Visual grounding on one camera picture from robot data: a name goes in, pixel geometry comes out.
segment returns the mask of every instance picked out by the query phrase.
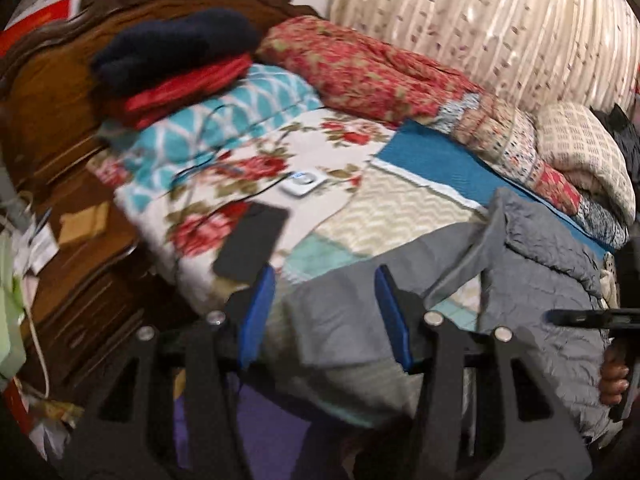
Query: white electronic device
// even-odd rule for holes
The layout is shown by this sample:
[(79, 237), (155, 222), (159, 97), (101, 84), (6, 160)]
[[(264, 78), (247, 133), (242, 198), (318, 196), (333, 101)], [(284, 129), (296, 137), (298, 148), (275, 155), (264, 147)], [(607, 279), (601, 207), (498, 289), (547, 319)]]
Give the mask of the white electronic device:
[(280, 183), (283, 191), (293, 196), (305, 196), (320, 186), (326, 175), (318, 170), (296, 171)]

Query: silver bolt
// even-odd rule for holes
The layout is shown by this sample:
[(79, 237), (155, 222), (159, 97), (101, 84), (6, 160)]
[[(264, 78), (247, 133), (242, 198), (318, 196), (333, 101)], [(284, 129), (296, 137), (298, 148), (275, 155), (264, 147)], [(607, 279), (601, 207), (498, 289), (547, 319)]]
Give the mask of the silver bolt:
[(150, 326), (141, 326), (136, 333), (140, 341), (151, 341), (156, 335), (156, 331)]
[(507, 343), (511, 341), (511, 338), (513, 337), (513, 332), (505, 326), (499, 326), (494, 330), (494, 335), (498, 341)]
[(443, 321), (444, 316), (441, 313), (436, 312), (435, 310), (430, 310), (424, 315), (424, 322), (427, 325), (440, 326)]
[(225, 313), (220, 310), (212, 310), (207, 314), (207, 323), (210, 325), (222, 325), (225, 322)]

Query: dresser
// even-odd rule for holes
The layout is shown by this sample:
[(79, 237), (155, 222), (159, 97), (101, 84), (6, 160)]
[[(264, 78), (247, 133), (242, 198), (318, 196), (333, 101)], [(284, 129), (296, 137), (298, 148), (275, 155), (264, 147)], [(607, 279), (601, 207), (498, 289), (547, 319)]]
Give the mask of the dresser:
[[(112, 200), (111, 190), (81, 170), (36, 209), (52, 207), (50, 224), (58, 236), (60, 215), (105, 200)], [(113, 203), (105, 233), (61, 249), (38, 277), (32, 312), (55, 400), (84, 405), (143, 324), (167, 330), (195, 318), (173, 287), (155, 275), (135, 227)], [(22, 337), (27, 362), (18, 376), (43, 392), (44, 376), (27, 322)]]

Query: curtain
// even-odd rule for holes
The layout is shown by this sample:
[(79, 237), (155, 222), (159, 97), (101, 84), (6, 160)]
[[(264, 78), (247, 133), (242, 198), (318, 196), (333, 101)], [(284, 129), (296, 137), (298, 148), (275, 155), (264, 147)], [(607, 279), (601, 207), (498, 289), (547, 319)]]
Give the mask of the curtain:
[(330, 19), (460, 69), (523, 110), (632, 106), (640, 23), (626, 0), (332, 0)]

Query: beige checkered pillow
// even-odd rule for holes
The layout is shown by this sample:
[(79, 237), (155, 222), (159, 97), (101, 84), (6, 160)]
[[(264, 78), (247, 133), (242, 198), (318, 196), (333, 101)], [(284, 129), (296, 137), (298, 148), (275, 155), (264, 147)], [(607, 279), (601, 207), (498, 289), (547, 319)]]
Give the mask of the beige checkered pillow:
[(631, 225), (636, 198), (625, 159), (597, 118), (582, 105), (556, 103), (542, 107), (537, 128), (540, 157), (556, 170), (566, 172), (570, 182), (572, 174), (580, 171), (580, 182), (575, 185), (584, 185), (585, 172), (593, 175), (618, 209), (616, 213)]

